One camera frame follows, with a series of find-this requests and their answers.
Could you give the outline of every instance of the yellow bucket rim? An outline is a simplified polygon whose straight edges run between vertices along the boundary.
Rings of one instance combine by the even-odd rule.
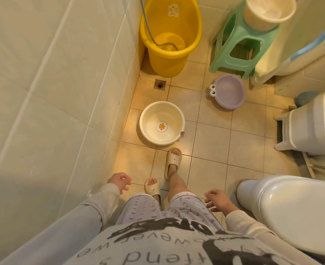
[[[145,6],[145,10],[149,9],[149,6],[152,1],[153,0],[149,0],[147,2],[147,5]],[[201,13],[200,13],[197,1],[196,0],[191,0],[191,1],[193,3],[194,7],[196,8],[197,17],[198,17],[198,33],[197,33],[197,37],[194,40],[194,42],[189,47],[187,47],[183,50],[179,50],[179,51],[165,51],[165,50],[160,49],[154,43],[149,41],[147,35],[145,34],[145,31],[144,31],[145,20],[144,20],[144,15],[142,15],[139,29],[140,29],[142,41],[148,49],[154,51],[154,53],[156,53],[157,55],[172,59],[172,58],[186,56],[186,55],[190,54],[197,47],[197,45],[202,37],[202,17],[201,17]]]

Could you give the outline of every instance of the blue edge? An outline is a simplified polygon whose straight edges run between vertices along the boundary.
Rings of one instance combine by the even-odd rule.
[[[314,49],[317,45],[322,43],[325,40],[325,31],[311,44],[307,45],[306,47],[302,48],[301,50],[297,51],[295,54],[293,54],[290,57],[290,61],[293,61],[294,59],[298,58],[299,56],[307,53],[308,51]]]

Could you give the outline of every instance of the floor drain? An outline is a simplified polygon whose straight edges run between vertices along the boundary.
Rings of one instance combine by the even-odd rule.
[[[166,81],[155,80],[154,88],[159,90],[165,90]]]

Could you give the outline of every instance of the hand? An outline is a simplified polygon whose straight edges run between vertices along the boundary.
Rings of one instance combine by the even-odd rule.
[[[238,210],[222,190],[212,189],[207,191],[204,195],[206,197],[204,200],[207,204],[206,207],[210,208],[212,212],[222,212],[227,216],[232,211]]]
[[[121,172],[113,174],[113,176],[108,179],[107,183],[115,184],[119,188],[120,193],[123,194],[123,190],[129,190],[127,185],[132,184],[132,178],[126,173]]]

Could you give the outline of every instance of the purple basin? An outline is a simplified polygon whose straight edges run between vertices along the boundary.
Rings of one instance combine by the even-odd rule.
[[[246,98],[241,79],[236,75],[222,75],[215,81],[215,100],[226,109],[237,109]]]

